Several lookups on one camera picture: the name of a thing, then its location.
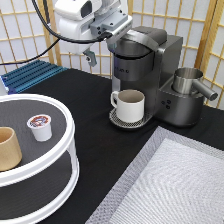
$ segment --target black countertop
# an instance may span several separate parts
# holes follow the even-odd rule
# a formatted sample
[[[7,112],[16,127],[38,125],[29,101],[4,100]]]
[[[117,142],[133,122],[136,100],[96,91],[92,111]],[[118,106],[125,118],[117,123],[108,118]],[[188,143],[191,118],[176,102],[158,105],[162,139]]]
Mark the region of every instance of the black countertop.
[[[158,126],[224,150],[224,111],[204,106],[201,120],[191,128],[152,119],[136,132],[125,132],[109,121],[111,89],[109,79],[70,69],[24,92],[64,103],[76,127],[78,184],[65,204],[41,223],[85,223]]]

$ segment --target blue mat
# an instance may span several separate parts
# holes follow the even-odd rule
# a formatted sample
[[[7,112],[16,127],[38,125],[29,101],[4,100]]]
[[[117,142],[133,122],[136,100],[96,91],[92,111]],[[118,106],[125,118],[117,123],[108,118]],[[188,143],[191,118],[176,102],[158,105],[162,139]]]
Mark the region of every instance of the blue mat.
[[[21,93],[65,70],[67,68],[37,60],[3,75],[2,79],[11,91]]]

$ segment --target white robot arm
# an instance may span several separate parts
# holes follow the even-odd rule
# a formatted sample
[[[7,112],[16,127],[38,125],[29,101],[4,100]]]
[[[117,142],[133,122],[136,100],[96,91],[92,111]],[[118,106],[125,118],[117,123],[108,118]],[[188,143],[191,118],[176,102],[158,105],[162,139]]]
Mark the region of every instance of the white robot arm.
[[[55,11],[61,16],[61,35],[69,39],[91,40],[109,32],[112,35],[106,40],[107,44],[116,45],[132,27],[127,0],[58,0]],[[84,53],[94,66],[95,54],[89,50],[92,44],[65,42],[65,48],[74,54]]]

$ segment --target coffee mug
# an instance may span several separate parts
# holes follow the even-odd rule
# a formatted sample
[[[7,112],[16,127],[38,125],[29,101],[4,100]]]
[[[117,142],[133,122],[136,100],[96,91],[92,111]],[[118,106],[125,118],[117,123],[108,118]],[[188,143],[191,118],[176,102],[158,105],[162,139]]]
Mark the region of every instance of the coffee mug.
[[[137,90],[112,92],[111,104],[116,108],[117,117],[126,123],[140,121],[144,116],[145,96]]]
[[[15,131],[0,127],[0,172],[14,168],[21,159],[22,152]]]

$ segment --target mug handle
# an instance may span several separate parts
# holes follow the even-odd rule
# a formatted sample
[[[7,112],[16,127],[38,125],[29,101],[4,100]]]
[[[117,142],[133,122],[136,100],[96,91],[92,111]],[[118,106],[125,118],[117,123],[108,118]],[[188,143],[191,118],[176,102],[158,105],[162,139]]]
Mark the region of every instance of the mug handle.
[[[117,104],[114,102],[114,95],[117,95],[118,96],[119,92],[118,91],[114,91],[111,93],[111,96],[110,96],[110,102],[111,104],[113,105],[114,108],[117,108]]]

